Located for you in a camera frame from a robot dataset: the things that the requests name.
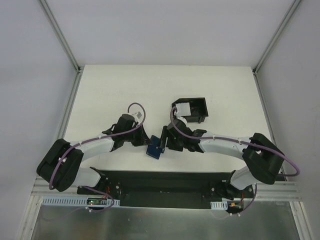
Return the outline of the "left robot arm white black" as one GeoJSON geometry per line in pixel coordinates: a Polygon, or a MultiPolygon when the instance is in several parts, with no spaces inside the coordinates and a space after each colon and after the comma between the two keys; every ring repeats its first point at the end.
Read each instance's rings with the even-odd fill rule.
{"type": "Polygon", "coordinates": [[[94,167],[82,168],[81,163],[101,154],[114,152],[124,143],[134,147],[152,143],[143,127],[141,112],[124,113],[117,123],[98,136],[77,143],[63,138],[56,140],[36,169],[37,175],[49,183],[49,188],[64,192],[72,185],[88,186],[99,195],[105,191],[106,177],[94,167]]]}

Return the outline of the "blue leather card holder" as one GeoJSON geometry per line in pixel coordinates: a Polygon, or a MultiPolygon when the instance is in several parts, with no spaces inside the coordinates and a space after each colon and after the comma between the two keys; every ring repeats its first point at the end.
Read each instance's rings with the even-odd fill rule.
{"type": "Polygon", "coordinates": [[[151,158],[159,160],[161,154],[165,152],[165,149],[161,148],[161,139],[155,135],[152,135],[150,140],[151,144],[147,146],[146,154],[151,158]]]}

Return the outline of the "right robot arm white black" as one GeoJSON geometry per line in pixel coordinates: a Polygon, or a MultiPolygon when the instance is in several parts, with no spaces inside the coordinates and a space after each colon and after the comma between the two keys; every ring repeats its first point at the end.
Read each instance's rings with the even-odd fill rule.
{"type": "Polygon", "coordinates": [[[283,153],[261,133],[240,138],[216,135],[204,129],[191,130],[177,118],[163,126],[158,146],[178,152],[187,149],[193,153],[217,153],[244,161],[244,167],[233,170],[216,188],[229,198],[258,182],[274,184],[284,162],[283,153]]]}

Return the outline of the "black plastic card tray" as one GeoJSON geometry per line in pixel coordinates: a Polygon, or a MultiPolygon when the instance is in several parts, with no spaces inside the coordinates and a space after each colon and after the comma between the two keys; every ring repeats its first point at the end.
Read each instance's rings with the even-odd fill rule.
{"type": "Polygon", "coordinates": [[[171,104],[171,107],[176,107],[177,103],[190,104],[191,116],[183,116],[188,123],[202,123],[209,116],[205,97],[189,97],[179,98],[171,104]]]}

